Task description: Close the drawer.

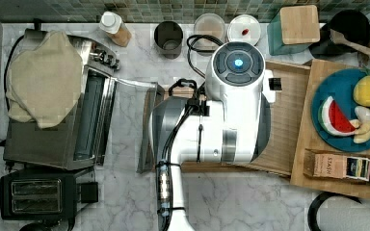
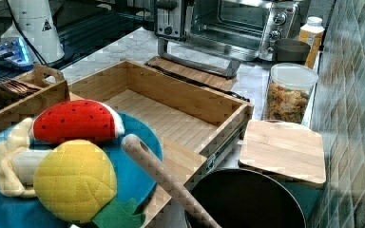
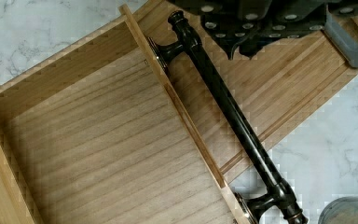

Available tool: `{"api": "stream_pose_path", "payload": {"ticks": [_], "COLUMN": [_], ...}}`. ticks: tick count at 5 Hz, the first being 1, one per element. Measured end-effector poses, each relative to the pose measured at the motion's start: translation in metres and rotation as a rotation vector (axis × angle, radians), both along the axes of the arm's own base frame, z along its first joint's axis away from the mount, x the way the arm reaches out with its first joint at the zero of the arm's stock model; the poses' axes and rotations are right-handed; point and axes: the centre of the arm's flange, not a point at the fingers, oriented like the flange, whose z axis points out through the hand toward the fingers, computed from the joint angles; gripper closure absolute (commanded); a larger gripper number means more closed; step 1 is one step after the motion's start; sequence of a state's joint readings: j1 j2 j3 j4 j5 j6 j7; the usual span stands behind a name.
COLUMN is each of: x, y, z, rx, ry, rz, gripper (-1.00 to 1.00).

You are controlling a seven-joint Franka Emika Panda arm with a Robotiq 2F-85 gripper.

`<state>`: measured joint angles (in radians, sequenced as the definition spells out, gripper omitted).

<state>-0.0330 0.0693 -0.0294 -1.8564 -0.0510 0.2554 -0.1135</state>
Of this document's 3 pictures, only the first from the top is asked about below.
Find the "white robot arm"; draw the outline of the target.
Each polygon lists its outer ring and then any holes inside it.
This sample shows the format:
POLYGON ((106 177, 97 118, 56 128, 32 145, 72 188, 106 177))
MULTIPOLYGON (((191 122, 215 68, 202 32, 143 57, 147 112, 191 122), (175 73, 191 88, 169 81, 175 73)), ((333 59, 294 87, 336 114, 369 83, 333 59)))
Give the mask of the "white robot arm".
POLYGON ((154 156, 159 231, 194 231, 186 216, 184 162, 250 163, 265 149, 271 132, 265 96, 265 60, 253 45, 221 45, 208 63, 204 94, 171 96, 149 117, 154 156))

